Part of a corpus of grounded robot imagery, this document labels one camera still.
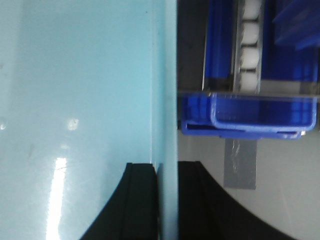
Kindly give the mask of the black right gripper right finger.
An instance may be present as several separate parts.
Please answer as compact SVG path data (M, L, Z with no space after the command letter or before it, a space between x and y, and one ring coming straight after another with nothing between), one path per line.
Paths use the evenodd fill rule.
M180 240L289 240L233 199L199 161L178 162Z

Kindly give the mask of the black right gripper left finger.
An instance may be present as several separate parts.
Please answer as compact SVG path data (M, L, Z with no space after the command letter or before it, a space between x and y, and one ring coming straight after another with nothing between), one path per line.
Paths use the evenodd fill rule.
M82 240L157 240L159 200L155 168L127 163L122 178Z

